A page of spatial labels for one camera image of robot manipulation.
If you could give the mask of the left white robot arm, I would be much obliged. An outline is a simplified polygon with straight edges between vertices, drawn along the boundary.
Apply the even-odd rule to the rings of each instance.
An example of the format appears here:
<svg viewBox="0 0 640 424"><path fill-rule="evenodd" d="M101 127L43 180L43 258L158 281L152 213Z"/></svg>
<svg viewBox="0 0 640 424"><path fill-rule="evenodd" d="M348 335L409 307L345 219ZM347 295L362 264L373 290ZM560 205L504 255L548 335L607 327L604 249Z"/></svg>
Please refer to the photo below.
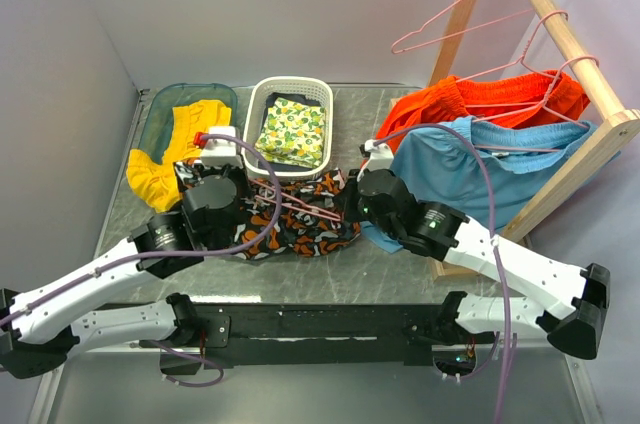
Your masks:
<svg viewBox="0 0 640 424"><path fill-rule="evenodd" d="M204 250L232 246L241 201L251 194L245 170L182 167L178 182L182 198L177 204L89 264L33 291L2 290L4 371L28 379L99 347L136 340L184 346L201 337L203 321L185 294L134 307L107 304L121 291L202 262Z"/></svg>

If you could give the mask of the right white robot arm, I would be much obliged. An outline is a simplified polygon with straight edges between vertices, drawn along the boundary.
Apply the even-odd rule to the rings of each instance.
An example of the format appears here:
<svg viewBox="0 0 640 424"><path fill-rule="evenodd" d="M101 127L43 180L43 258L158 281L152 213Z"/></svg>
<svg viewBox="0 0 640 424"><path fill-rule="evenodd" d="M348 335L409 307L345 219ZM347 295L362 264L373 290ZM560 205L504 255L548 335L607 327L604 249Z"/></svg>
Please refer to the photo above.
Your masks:
<svg viewBox="0 0 640 424"><path fill-rule="evenodd" d="M493 236L461 211L417 200L389 169L350 171L340 197L346 220L368 222L412 254L502 281L517 294L504 300L450 293L437 320L445 340L512 331L545 338L575 358L596 358L610 306L606 267L565 264Z"/></svg>

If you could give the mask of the camouflage patterned shorts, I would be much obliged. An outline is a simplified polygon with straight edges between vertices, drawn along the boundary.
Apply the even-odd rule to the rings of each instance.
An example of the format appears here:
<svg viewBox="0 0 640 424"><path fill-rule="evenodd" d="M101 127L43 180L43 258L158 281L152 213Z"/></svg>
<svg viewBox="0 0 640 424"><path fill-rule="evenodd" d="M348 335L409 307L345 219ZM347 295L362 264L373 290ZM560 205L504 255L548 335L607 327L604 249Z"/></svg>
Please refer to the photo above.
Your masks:
<svg viewBox="0 0 640 424"><path fill-rule="evenodd" d="M182 163L202 164L199 159L190 158L173 165L179 192ZM252 246L236 254L240 259L260 260L288 251L302 257L319 257L348 246L360 235L360 224L345 221L334 202L346 183L346 176L339 169L331 169L312 180L284 183L281 185L281 191L310 205L340 214L341 222L333 222L281 207L277 223L262 239L258 235L271 221L275 204L257 200L256 189L249 182L248 177L247 179L250 195L241 200L242 223L236 227L234 241L228 247L233 248L252 242Z"/></svg>

